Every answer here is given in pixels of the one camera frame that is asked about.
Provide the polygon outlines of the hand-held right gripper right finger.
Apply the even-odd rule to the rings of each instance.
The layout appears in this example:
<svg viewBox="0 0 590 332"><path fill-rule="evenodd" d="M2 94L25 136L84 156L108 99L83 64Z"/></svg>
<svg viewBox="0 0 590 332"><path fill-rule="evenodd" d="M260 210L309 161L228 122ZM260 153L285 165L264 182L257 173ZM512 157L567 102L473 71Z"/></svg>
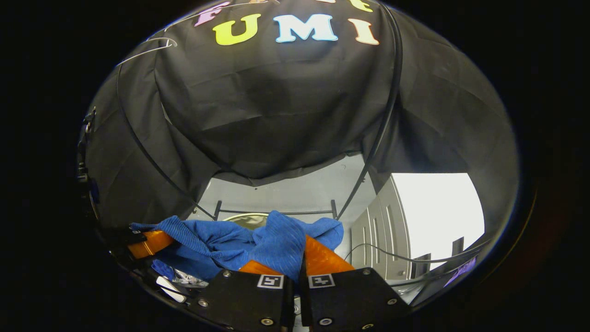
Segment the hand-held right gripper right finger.
<svg viewBox="0 0 590 332"><path fill-rule="evenodd" d="M411 307L375 271L356 269L333 250L305 236L301 321L312 332L391 332Z"/></svg>

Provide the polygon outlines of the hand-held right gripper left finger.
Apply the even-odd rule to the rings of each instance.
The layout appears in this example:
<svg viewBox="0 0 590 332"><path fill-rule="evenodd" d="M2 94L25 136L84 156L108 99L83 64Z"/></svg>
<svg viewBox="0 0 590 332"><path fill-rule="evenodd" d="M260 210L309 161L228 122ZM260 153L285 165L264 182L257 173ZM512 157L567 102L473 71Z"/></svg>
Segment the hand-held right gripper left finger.
<svg viewBox="0 0 590 332"><path fill-rule="evenodd" d="M250 260L240 269L218 273L188 305L201 320L229 332L292 332L294 282Z"/></svg>

